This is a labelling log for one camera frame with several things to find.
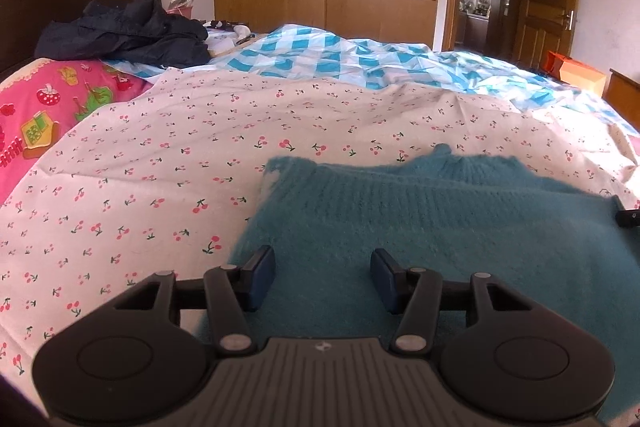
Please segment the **pile of clothes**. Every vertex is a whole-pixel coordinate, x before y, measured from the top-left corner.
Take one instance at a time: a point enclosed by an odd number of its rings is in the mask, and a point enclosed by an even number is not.
[[[135,0],[124,9],[91,1],[79,19],[50,23],[40,35],[34,58],[110,58],[189,68],[209,62],[206,39],[200,22],[169,14],[156,0]]]

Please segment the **pink pillow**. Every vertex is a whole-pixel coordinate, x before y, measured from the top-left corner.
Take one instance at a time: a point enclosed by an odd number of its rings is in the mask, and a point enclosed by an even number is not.
[[[0,203],[49,150],[91,111],[129,102],[150,84],[99,60],[39,58],[0,84]]]

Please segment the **garment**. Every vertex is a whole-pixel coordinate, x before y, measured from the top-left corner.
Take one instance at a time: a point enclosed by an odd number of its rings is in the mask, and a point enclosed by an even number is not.
[[[209,62],[206,39],[198,21],[168,14],[156,0],[135,0],[124,9],[91,1],[79,19],[49,23],[34,58],[112,58],[188,68]]]
[[[492,273],[593,333],[616,362],[603,415],[637,401],[640,230],[616,225],[616,200],[538,177],[516,158],[455,156],[442,144],[378,168],[274,158],[263,191],[230,261],[274,248],[276,279],[262,308],[247,314],[258,340],[388,339],[399,319],[369,277],[371,251],[385,248],[402,266],[447,280]],[[458,318],[441,314],[440,338],[464,327]]]

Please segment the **knitted sweater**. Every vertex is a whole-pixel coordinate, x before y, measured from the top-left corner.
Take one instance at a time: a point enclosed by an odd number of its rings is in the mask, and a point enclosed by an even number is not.
[[[385,248],[448,280],[492,273],[553,309],[612,352],[616,382],[601,416],[640,401],[640,230],[616,225],[615,198],[538,177],[516,158],[455,156],[443,144],[375,168],[274,158],[264,185],[232,255],[241,264],[260,245],[276,252],[273,286],[247,316],[258,339],[388,339],[399,319],[369,277],[372,250]],[[440,315],[440,338],[464,327],[463,313]]]

